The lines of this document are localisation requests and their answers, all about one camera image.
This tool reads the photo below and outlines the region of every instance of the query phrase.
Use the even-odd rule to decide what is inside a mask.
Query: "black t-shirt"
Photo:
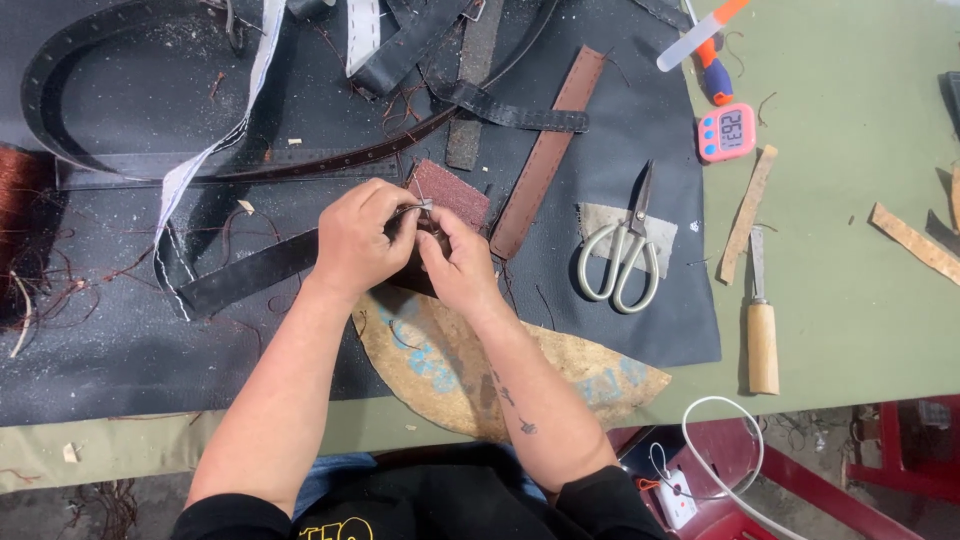
[[[507,487],[490,467],[419,465],[334,489],[291,524],[271,503],[225,494],[192,504],[173,540],[517,538],[664,540],[626,473],[613,466],[564,486],[556,507]]]

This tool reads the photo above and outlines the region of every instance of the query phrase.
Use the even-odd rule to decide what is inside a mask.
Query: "person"
[[[393,240],[384,234],[398,207],[418,201],[372,179],[321,213],[318,264],[204,449],[172,538],[665,538],[596,417],[502,298],[487,241],[442,208],[430,216],[449,235],[449,258],[417,231],[418,211]],[[439,299],[483,344],[516,459],[539,490],[478,453],[396,467],[363,454],[339,477],[324,467],[338,456],[315,464],[352,308],[415,248]]]

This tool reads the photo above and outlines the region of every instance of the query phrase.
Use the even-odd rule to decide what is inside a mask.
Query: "hand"
[[[450,237],[451,253],[447,259],[436,238],[427,231],[417,231],[420,258],[441,302],[468,321],[506,307],[493,276],[487,240],[449,209],[434,207],[430,216]]]
[[[317,265],[308,279],[351,304],[398,272],[413,253],[419,210],[405,212],[391,242],[383,233],[396,208],[419,200],[406,189],[374,178],[344,194],[320,214]]]

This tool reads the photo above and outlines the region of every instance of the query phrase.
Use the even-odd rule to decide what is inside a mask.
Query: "pink timer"
[[[700,120],[700,157],[711,163],[748,154],[756,145],[756,115],[745,103],[731,103]]]

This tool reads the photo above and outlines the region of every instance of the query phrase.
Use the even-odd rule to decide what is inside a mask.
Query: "needle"
[[[417,171],[414,171],[414,173],[413,173],[412,176],[413,176],[413,179],[414,179],[414,184],[417,185],[417,191],[420,193],[420,203],[423,204],[423,190],[420,189],[420,182],[417,181]],[[433,226],[433,217],[430,216],[430,210],[425,210],[425,211],[426,211],[427,221],[430,222],[430,231],[431,231],[433,234],[436,234],[436,233],[437,233],[437,229],[434,228],[434,226]]]

